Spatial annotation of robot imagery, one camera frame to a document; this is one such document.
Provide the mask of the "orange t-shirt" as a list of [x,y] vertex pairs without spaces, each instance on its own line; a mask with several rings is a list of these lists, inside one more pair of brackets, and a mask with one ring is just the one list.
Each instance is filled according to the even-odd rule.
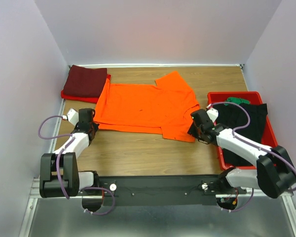
[[200,108],[193,89],[177,72],[155,84],[107,80],[95,107],[101,130],[160,134],[164,139],[193,143],[190,114]]

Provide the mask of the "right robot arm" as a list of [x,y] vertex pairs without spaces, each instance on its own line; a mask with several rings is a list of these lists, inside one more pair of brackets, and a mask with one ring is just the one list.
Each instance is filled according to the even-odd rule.
[[259,144],[223,124],[214,124],[216,117],[210,112],[200,109],[191,113],[189,134],[205,144],[235,153],[254,169],[229,168],[208,189],[224,194],[240,187],[258,189],[270,198],[296,190],[296,169],[285,148]]

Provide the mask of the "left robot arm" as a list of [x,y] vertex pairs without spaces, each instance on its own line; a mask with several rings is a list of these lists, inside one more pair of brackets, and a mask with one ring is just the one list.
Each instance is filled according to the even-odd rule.
[[39,193],[42,198],[75,197],[84,190],[89,195],[99,191],[98,174],[95,171],[78,171],[77,158],[95,138],[99,125],[94,122],[95,110],[86,108],[70,109],[65,116],[58,116],[74,125],[68,140],[52,153],[40,159]]

